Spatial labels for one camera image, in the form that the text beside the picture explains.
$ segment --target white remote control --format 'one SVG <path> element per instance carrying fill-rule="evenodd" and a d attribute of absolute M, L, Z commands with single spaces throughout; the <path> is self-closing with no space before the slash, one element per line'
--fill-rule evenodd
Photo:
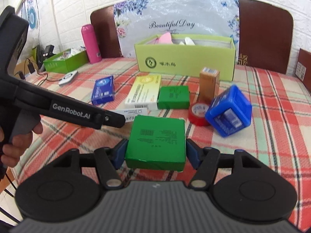
<path fill-rule="evenodd" d="M 74 70 L 68 74 L 66 74 L 60 81 L 59 85 L 62 86 L 64 84 L 70 83 L 74 77 L 78 74 L 78 70 Z"/>

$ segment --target plaid tablecloth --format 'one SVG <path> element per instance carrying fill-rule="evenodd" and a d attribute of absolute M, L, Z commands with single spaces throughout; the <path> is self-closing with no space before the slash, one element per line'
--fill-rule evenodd
<path fill-rule="evenodd" d="M 43 87 L 90 103 L 94 81 L 114 75 L 115 101 L 101 105 L 105 109 L 123 108 L 122 103 L 129 93 L 138 70 L 132 59 L 106 59 L 95 65 L 87 64 L 79 69 L 79 75 L 69 85 L 59 87 L 57 82 L 46 81 Z M 50 80 L 61 74 L 49 73 Z M 33 74 L 28 81 L 38 84 L 45 75 Z M 287 179 L 298 193 L 297 206 L 290 221 L 301 230 L 311 226 L 311 97 L 296 78 L 283 74 L 236 66 L 234 81 L 221 82 L 220 91 L 235 83 L 253 105 L 251 126 L 227 138 L 222 138 L 212 127 L 196 127 L 187 120 L 187 110 L 156 110 L 153 116 L 184 118 L 186 136 L 200 146 L 211 146 L 222 153 L 233 154 L 235 149 L 244 149 L 274 171 Z M 198 78 L 163 75 L 163 85 L 187 85 L 190 103 L 198 98 Z M 49 117 L 43 117 L 44 132 L 35 136 L 32 146 L 21 158 L 14 172 L 18 182 L 38 171 L 71 148 L 81 153 L 90 153 L 102 146 L 115 146 L 122 138 L 128 138 L 132 123 L 116 129 L 103 126 L 101 130 L 81 128 Z M 94 169 L 83 173 L 96 179 Z M 119 171 L 125 183 L 129 180 L 184 180 L 186 183 L 195 173 L 187 161 L 183 172 L 128 169 L 124 163 Z M 220 170 L 217 180 L 230 174 L 229 169 Z"/>

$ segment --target brown chair back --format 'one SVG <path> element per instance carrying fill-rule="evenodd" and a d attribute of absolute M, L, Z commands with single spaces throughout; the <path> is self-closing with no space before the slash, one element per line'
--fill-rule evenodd
<path fill-rule="evenodd" d="M 293 35 L 293 18 L 281 8 L 256 0 L 239 0 L 238 64 L 286 73 Z M 114 22 L 114 7 L 91 14 L 103 58 L 122 57 Z"/>

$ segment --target small box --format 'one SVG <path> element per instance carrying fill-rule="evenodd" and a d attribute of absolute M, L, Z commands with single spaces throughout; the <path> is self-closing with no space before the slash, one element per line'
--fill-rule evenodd
<path fill-rule="evenodd" d="M 161 34 L 136 43 L 135 53 L 139 70 L 158 74 L 199 77 L 206 66 L 220 71 L 220 79 L 232 81 L 235 46 L 230 37 L 171 34 L 174 45 L 154 44 Z M 189 37 L 195 45 L 179 45 Z"/>
<path fill-rule="evenodd" d="M 232 85 L 212 101 L 205 118 L 222 137 L 227 137 L 250 126 L 252 105 L 240 89 Z"/>
<path fill-rule="evenodd" d="M 182 171 L 186 163 L 185 121 L 135 117 L 125 161 L 130 168 Z"/>
<path fill-rule="evenodd" d="M 161 87 L 158 107 L 159 109 L 188 109 L 190 105 L 188 86 Z"/>
<path fill-rule="evenodd" d="M 48 72 L 67 74 L 89 62 L 89 58 L 87 56 L 86 51 L 82 51 L 65 60 L 55 60 L 62 55 L 63 55 L 63 52 L 56 54 L 46 59 L 45 61 L 43 61 L 45 69 Z"/>
<path fill-rule="evenodd" d="M 219 92 L 220 72 L 204 67 L 200 72 L 200 99 L 210 104 Z"/>
<path fill-rule="evenodd" d="M 157 110 L 160 85 L 161 75 L 137 76 L 125 99 L 125 107 L 129 109 L 147 108 L 149 110 Z"/>
<path fill-rule="evenodd" d="M 91 101 L 93 105 L 112 102 L 114 100 L 114 77 L 109 76 L 106 78 L 95 81 Z"/>

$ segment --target white tissue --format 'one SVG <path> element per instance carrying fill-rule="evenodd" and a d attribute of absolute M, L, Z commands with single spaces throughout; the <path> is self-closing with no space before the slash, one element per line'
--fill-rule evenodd
<path fill-rule="evenodd" d="M 186 43 L 186 45 L 189 45 L 189 46 L 195 45 L 194 42 L 192 41 L 192 39 L 189 37 L 185 37 L 185 43 Z"/>

